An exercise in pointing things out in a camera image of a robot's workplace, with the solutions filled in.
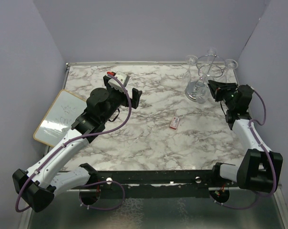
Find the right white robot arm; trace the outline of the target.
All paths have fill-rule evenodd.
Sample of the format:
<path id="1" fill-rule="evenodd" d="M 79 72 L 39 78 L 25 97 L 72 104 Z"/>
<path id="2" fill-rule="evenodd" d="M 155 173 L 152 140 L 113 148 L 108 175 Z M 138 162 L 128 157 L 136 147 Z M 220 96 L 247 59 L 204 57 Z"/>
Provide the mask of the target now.
<path id="1" fill-rule="evenodd" d="M 253 119 L 248 112 L 252 95 L 256 90 L 249 85 L 220 83 L 209 80 L 208 88 L 217 102 L 227 106 L 226 123 L 239 140 L 246 153 L 240 165 L 216 163 L 210 175 L 211 183 L 220 187 L 227 180 L 237 183 L 241 189 L 257 192 L 263 197 L 272 195 L 277 187 L 283 163 L 280 153 L 273 152 L 259 136 Z"/>

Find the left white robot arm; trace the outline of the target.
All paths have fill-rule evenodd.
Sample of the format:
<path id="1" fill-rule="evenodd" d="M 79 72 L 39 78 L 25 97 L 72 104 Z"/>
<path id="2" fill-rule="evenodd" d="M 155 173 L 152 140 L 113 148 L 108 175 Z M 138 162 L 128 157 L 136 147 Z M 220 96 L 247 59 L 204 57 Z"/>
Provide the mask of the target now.
<path id="1" fill-rule="evenodd" d="M 59 171 L 80 150 L 87 147 L 97 136 L 123 127 L 136 109 L 142 91 L 126 86 L 130 77 L 121 72 L 107 72 L 103 77 L 104 88 L 95 88 L 86 100 L 86 108 L 76 118 L 63 139 L 40 161 L 26 170 L 17 169 L 13 175 L 18 194 L 15 210 L 23 212 L 31 208 L 44 210 L 59 194 L 75 188 L 92 188 L 103 184 L 98 172 L 89 164 L 81 164 L 63 175 Z"/>

